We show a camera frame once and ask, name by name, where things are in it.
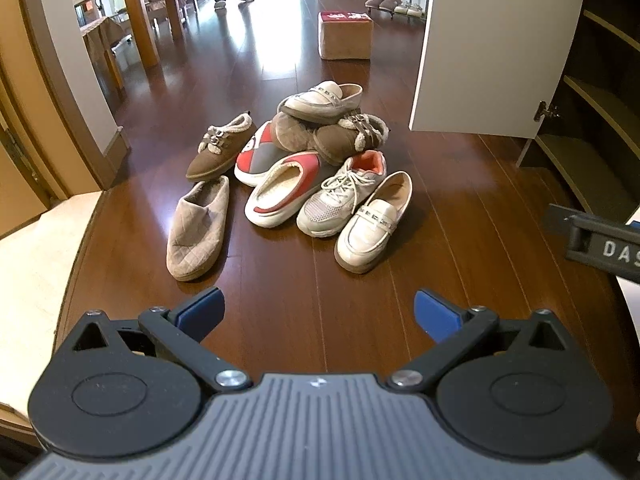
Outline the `beige quilted slipper front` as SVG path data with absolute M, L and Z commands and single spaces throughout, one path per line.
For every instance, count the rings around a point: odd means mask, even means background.
M 178 282 L 197 280 L 215 264 L 224 244 L 229 178 L 195 183 L 175 210 L 167 240 L 166 266 Z

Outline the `beige quilted slipper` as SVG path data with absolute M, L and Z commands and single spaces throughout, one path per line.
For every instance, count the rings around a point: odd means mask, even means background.
M 178 282 L 197 280 L 215 264 L 224 244 L 229 178 L 195 183 L 175 210 L 167 240 L 166 266 Z
M 271 139 L 280 150 L 297 153 L 312 151 L 316 145 L 314 135 L 319 126 L 303 122 L 286 113 L 279 112 L 270 122 Z

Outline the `white loafer front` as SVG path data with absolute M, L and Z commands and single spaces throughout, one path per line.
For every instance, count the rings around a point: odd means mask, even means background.
M 378 264 L 410 204 L 412 193 L 410 174 L 395 171 L 357 209 L 334 247 L 335 260 L 344 270 L 365 274 Z

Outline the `white loafer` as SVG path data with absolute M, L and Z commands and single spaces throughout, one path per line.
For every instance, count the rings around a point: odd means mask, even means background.
M 336 124 L 341 117 L 358 110 L 362 92 L 360 84 L 338 84 L 326 80 L 283 99 L 277 112 L 312 124 Z
M 335 260 L 344 270 L 365 274 L 378 264 L 410 204 L 412 193 L 410 174 L 395 171 L 357 209 L 334 247 Z

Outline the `red grey slipper front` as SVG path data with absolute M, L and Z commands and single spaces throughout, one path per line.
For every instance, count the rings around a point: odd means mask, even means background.
M 250 193 L 245 217 L 254 226 L 272 229 L 294 216 L 333 172 L 317 152 L 299 152 L 276 162 Z

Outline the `red grey slipper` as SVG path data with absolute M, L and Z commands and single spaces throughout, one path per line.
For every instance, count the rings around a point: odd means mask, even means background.
M 271 122 L 265 122 L 235 159 L 234 175 L 241 183 L 256 188 L 265 180 L 271 167 L 289 154 L 273 142 Z
M 333 172 L 317 152 L 299 152 L 276 162 L 250 193 L 245 217 L 254 226 L 272 229 L 294 216 Z

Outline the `white sneaker coral lining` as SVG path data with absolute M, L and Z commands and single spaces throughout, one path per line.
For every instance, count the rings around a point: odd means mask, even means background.
M 386 172 L 386 159 L 381 151 L 367 150 L 349 157 L 306 200 L 296 217 L 296 226 L 311 237 L 338 234 L 357 207 L 384 180 Z

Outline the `brown fleece shoe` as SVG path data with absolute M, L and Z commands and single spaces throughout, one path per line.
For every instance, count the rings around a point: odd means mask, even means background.
M 349 157 L 384 145 L 390 128 L 371 114 L 350 113 L 336 124 L 322 126 L 311 137 L 311 149 L 332 166 L 341 166 Z
M 223 126 L 209 126 L 198 144 L 186 178 L 192 182 L 215 180 L 235 163 L 245 144 L 254 136 L 257 127 L 249 112 L 244 112 Z

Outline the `red grey slipper back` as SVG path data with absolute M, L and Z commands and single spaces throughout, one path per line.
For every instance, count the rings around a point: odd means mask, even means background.
M 273 142 L 271 122 L 265 122 L 235 159 L 234 175 L 241 183 L 256 188 L 265 180 L 271 167 L 289 154 Z

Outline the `dark shoe cabinet shelves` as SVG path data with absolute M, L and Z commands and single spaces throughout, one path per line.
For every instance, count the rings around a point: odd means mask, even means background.
M 582 209 L 627 222 L 639 207 L 639 0 L 582 0 L 562 78 L 518 166 L 547 166 Z

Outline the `white cabinet door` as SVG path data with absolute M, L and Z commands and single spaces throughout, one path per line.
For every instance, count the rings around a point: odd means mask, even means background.
M 430 0 L 409 127 L 533 139 L 582 0 Z

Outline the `wooden chair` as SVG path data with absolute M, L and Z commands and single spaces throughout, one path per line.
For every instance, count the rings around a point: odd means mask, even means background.
M 122 26 L 104 16 L 81 26 L 80 34 L 91 62 L 103 62 L 113 86 L 118 92 L 123 92 L 124 81 L 113 52 L 113 48 L 127 38 Z

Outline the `beige cube ottoman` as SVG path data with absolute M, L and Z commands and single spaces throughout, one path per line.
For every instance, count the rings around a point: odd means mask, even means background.
M 319 55 L 325 61 L 371 58 L 373 21 L 367 13 L 321 11 L 318 14 Z

